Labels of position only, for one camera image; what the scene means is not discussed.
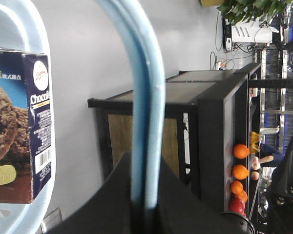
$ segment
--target yellow object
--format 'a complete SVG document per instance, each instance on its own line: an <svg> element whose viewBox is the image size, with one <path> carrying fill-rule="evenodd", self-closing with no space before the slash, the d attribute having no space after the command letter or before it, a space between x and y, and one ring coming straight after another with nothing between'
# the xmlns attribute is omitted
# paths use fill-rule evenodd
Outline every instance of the yellow object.
<svg viewBox="0 0 293 234"><path fill-rule="evenodd" d="M223 3L224 0L201 0L202 7L220 6Z"/></svg>
<svg viewBox="0 0 293 234"><path fill-rule="evenodd" d="M250 145L253 145L257 142L259 142L259 134L256 132L251 132L250 133Z"/></svg>
<svg viewBox="0 0 293 234"><path fill-rule="evenodd" d="M256 145L255 143L250 144L250 154L255 154L259 151L260 151L260 149L259 149L258 145Z"/></svg>
<svg viewBox="0 0 293 234"><path fill-rule="evenodd" d="M12 165L0 166L0 185L9 184L16 178L16 170Z"/></svg>

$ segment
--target orange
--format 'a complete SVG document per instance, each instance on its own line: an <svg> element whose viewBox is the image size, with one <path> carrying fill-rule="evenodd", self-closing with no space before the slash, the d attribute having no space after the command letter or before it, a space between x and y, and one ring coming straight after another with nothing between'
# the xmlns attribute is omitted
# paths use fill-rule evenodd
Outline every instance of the orange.
<svg viewBox="0 0 293 234"><path fill-rule="evenodd" d="M234 194L239 194L239 193L241 193L243 191L243 184L239 180L235 180L230 185L230 190Z"/></svg>
<svg viewBox="0 0 293 234"><path fill-rule="evenodd" d="M236 179L245 179L249 175L248 169L243 165L235 165L232 168L232 175Z"/></svg>
<svg viewBox="0 0 293 234"><path fill-rule="evenodd" d="M247 202L247 200L249 198L247 193L244 190L242 190L242 192L240 192L239 194L233 194L233 197L237 198L237 199L240 199L240 200L242 200L244 202Z"/></svg>
<svg viewBox="0 0 293 234"><path fill-rule="evenodd" d="M250 150L244 144L235 145L232 152L233 155L239 159L246 158L250 154Z"/></svg>

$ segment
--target cookie box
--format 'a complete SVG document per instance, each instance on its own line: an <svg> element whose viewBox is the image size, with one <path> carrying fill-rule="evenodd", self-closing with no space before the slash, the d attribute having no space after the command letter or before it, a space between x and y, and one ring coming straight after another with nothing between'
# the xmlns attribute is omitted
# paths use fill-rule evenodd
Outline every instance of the cookie box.
<svg viewBox="0 0 293 234"><path fill-rule="evenodd" d="M0 49L0 203L32 203L51 177L48 57Z"/></svg>

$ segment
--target black display stand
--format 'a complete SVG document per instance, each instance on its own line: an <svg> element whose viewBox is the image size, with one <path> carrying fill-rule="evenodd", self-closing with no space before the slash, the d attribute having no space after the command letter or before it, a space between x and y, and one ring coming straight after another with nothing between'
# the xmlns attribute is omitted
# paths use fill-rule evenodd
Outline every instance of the black display stand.
<svg viewBox="0 0 293 234"><path fill-rule="evenodd" d="M250 106L248 80L261 75L260 64L251 63L240 70L190 71L167 79L165 118L175 119L179 179L186 182L184 113L188 115L191 191L204 203L221 213L228 210L231 168L239 163L250 168L248 160L236 160L232 148L249 145L251 119L256 105ZM100 117L101 147L106 174L113 169L110 114L132 115L133 91L105 99L89 99ZM243 181L249 194L246 215L251 217L257 183Z"/></svg>

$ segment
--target nutrition label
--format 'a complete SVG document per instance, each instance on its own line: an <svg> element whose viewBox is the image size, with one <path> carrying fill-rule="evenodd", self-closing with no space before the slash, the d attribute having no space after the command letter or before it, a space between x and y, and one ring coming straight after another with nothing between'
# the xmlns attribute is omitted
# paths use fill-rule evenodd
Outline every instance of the nutrition label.
<svg viewBox="0 0 293 234"><path fill-rule="evenodd" d="M37 113L39 119L39 129L34 131L34 135L37 135L37 139L41 140L41 146L38 147L36 155L43 152L51 145L51 113L50 110L45 110Z"/></svg>

